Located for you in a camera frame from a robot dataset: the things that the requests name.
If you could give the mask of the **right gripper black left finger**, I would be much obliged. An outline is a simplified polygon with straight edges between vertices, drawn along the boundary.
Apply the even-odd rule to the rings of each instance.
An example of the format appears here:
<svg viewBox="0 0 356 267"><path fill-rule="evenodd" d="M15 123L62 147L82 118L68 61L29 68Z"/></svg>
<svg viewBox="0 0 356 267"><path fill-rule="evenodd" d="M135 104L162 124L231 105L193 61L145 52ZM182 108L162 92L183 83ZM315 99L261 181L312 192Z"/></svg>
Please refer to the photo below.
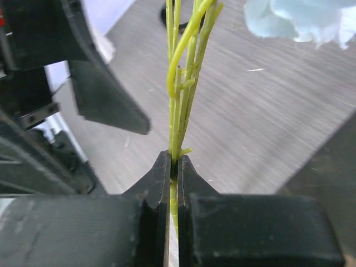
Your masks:
<svg viewBox="0 0 356 267"><path fill-rule="evenodd" d="M1 197L1 265L168 266L170 163L120 195Z"/></svg>

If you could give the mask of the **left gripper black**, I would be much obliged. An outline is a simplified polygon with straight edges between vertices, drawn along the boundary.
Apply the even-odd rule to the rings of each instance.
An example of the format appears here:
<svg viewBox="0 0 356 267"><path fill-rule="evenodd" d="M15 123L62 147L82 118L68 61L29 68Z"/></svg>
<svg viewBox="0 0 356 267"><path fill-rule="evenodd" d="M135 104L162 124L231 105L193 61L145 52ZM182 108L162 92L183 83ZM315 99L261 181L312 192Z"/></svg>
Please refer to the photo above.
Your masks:
<svg viewBox="0 0 356 267"><path fill-rule="evenodd" d="M46 67L65 62L78 113L146 135L150 119L96 49L81 1L1 2L1 193L93 194L100 183L60 114Z"/></svg>

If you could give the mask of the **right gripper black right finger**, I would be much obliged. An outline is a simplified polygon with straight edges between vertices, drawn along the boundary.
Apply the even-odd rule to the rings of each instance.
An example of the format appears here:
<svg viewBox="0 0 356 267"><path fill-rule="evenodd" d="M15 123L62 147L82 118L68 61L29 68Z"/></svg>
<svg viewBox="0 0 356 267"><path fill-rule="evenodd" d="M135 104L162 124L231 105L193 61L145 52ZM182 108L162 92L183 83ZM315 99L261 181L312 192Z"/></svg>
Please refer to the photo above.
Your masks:
<svg viewBox="0 0 356 267"><path fill-rule="evenodd" d="M344 266L330 220L315 199L221 194L187 156L177 179L180 266Z"/></svg>

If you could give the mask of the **blue hydrangea stem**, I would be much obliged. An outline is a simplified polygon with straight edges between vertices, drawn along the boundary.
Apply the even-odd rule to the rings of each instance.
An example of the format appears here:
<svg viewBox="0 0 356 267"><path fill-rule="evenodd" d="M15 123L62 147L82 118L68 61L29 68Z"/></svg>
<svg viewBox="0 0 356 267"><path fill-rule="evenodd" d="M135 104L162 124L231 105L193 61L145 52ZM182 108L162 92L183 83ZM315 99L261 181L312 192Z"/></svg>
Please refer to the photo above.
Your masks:
<svg viewBox="0 0 356 267"><path fill-rule="evenodd" d="M222 8L217 1L195 1L190 20L180 23L180 1L167 1L163 7L173 165L189 153L189 149L182 149L182 143L209 35ZM355 37L354 1L247 1L244 19L248 31L257 37L311 42L316 48L334 42L345 50Z"/></svg>

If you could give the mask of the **black wrapping paper sheet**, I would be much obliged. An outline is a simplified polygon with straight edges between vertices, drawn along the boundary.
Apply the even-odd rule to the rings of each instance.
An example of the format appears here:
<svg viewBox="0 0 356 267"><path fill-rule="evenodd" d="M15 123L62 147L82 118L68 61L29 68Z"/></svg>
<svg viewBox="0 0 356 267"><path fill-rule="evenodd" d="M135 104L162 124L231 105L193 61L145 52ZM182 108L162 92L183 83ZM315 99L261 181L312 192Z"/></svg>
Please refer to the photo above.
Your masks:
<svg viewBox="0 0 356 267"><path fill-rule="evenodd" d="M277 193L318 199L344 251L355 257L355 113Z"/></svg>

